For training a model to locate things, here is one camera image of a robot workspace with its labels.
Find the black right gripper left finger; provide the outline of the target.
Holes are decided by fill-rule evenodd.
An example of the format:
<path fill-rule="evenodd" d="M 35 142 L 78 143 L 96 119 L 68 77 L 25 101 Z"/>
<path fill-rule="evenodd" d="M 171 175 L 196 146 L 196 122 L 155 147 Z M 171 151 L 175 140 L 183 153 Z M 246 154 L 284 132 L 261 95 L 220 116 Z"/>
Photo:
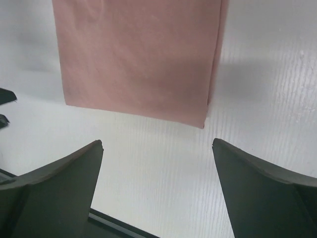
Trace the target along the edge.
<path fill-rule="evenodd" d="M 79 238 L 88 220 L 103 146 L 74 153 L 0 183 L 2 238 Z"/>

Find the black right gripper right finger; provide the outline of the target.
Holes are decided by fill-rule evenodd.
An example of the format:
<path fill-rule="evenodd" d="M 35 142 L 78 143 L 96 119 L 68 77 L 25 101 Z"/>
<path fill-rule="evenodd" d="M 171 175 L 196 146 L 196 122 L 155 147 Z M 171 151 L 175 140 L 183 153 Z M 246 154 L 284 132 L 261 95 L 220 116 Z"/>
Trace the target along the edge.
<path fill-rule="evenodd" d="M 236 238 L 315 238 L 317 180 L 255 157 L 222 139 L 212 144 Z"/>

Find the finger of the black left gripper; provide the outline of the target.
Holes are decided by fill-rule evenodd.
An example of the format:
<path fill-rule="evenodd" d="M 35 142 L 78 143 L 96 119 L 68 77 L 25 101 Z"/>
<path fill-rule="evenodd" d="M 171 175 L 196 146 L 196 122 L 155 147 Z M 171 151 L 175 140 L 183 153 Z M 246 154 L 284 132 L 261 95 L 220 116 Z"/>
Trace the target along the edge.
<path fill-rule="evenodd" d="M 0 88 L 0 105 L 4 105 L 17 100 L 14 92 Z"/>
<path fill-rule="evenodd" d="M 8 127 L 10 124 L 9 120 L 5 115 L 0 114 L 0 129 Z"/>

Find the pink t shirt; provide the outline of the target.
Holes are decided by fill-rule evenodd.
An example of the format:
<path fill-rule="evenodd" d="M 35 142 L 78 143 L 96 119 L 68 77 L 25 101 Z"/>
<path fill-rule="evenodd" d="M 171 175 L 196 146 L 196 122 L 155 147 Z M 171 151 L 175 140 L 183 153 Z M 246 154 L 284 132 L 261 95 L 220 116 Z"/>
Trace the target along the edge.
<path fill-rule="evenodd" d="M 203 128 L 226 0 L 54 0 L 69 106 Z"/>

